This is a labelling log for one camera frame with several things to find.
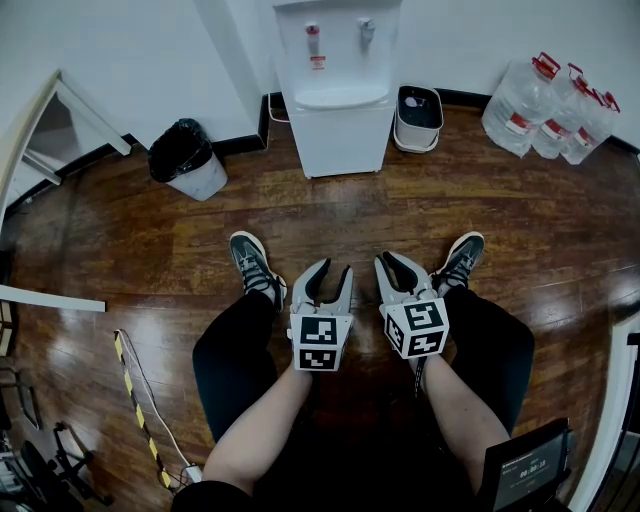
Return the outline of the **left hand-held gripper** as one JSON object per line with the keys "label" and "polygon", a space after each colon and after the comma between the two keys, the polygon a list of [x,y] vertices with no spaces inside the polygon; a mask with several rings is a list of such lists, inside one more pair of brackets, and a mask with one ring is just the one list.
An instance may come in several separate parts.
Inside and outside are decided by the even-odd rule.
{"label": "left hand-held gripper", "polygon": [[330,258],[317,261],[293,286],[287,337],[296,370],[335,372],[344,355],[354,321],[350,313],[354,273],[347,266],[335,297],[317,306],[316,297],[330,265]]}

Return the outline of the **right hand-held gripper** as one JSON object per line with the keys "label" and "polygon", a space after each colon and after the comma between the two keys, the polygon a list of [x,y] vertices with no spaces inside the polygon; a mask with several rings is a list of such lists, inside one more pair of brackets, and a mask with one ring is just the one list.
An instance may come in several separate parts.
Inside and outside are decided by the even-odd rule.
{"label": "right hand-held gripper", "polygon": [[443,351],[449,332],[444,299],[428,272],[406,256],[384,251],[374,258],[383,332],[406,360]]}

